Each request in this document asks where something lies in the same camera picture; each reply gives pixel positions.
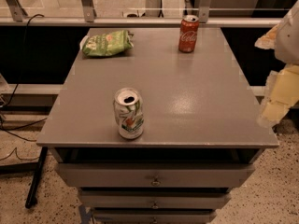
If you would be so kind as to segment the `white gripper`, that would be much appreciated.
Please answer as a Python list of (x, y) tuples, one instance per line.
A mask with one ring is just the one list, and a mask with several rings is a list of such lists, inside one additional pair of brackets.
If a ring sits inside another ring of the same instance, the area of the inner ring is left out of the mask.
[(275, 49), (278, 60), (288, 63), (279, 72), (271, 71), (257, 122), (270, 128), (279, 124), (290, 108), (299, 102), (299, 0), (254, 44), (259, 49)]

